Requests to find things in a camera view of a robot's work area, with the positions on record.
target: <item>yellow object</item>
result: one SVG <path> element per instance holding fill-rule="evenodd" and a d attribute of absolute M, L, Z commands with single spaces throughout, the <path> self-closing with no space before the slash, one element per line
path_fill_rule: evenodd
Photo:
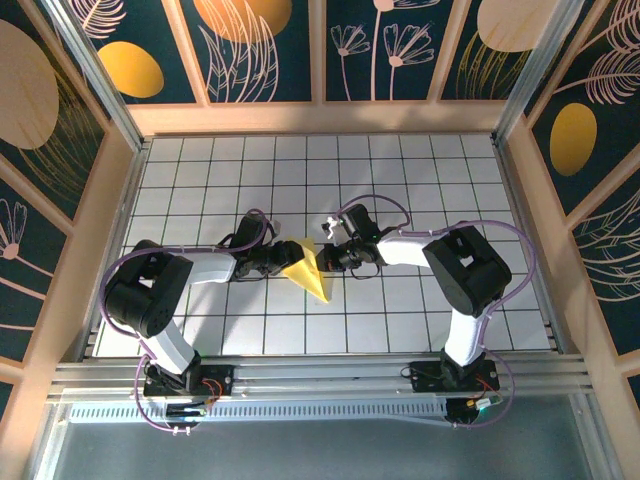
<path fill-rule="evenodd" d="M 98 51 L 98 56 L 114 85 L 122 93 L 148 98 L 164 87 L 164 76 L 158 62 L 133 43 L 108 43 Z"/>
<path fill-rule="evenodd" d="M 589 107 L 570 103 L 564 107 L 551 129 L 551 164 L 560 175 L 575 175 L 585 166 L 598 135 L 596 117 Z"/>
<path fill-rule="evenodd" d="M 538 44 L 556 3 L 557 0 L 482 0 L 478 9 L 480 39 L 498 52 L 531 50 Z"/>
<path fill-rule="evenodd" d="M 55 71 L 36 42 L 4 20 L 0 38 L 0 138 L 18 148 L 39 148 L 58 121 Z"/>
<path fill-rule="evenodd" d="M 304 258 L 295 265 L 291 265 L 282 270 L 282 274 L 323 302 L 329 303 L 324 276 L 322 272 L 318 270 L 318 264 L 316 263 L 316 251 L 313 239 L 294 239 L 294 241 L 302 246 Z"/>
<path fill-rule="evenodd" d="M 245 42 L 249 32 L 255 30 L 249 21 L 251 16 L 255 16 L 258 28 L 260 17 L 264 18 L 275 37 L 287 26 L 292 9 L 291 0 L 194 0 L 193 3 L 211 30 L 233 42 Z M 244 34 L 239 26 L 244 27 Z"/>

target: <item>purple cable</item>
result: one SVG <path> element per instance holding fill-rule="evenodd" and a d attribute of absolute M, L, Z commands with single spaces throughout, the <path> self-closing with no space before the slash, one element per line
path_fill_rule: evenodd
<path fill-rule="evenodd" d="M 409 212 L 407 211 L 406 208 L 404 208 L 402 205 L 400 205 L 400 203 L 396 202 L 394 199 L 386 197 L 384 195 L 378 195 L 376 193 L 367 193 L 365 195 L 358 195 L 357 197 L 352 198 L 347 203 L 342 205 L 334 215 L 336 215 L 336 216 L 340 215 L 342 212 L 345 211 L 345 209 L 349 205 L 351 205 L 352 203 L 357 202 L 358 200 L 362 200 L 363 198 L 379 198 L 380 200 L 386 200 L 389 203 L 393 203 L 396 207 L 398 207 L 400 209 L 400 211 L 402 213 L 404 213 L 404 216 L 407 219 L 405 222 L 403 222 L 400 225 L 398 225 L 397 228 L 402 228 L 402 227 L 406 227 L 408 225 L 411 225 L 411 216 L 409 215 Z"/>

